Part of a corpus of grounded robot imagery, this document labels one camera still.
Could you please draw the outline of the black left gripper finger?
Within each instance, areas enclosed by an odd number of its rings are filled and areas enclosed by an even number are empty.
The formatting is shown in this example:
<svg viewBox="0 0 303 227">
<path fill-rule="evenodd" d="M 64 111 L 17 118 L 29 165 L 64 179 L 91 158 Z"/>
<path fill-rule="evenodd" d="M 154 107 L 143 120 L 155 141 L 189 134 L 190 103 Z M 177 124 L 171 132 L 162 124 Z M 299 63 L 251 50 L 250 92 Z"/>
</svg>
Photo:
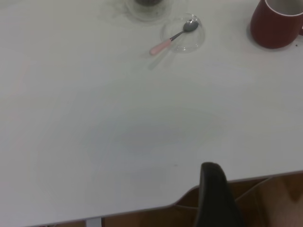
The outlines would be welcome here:
<svg viewBox="0 0 303 227">
<path fill-rule="evenodd" d="M 194 226 L 245 226 L 225 173 L 216 163 L 205 162 L 201 165 L 198 209 Z"/>
</svg>

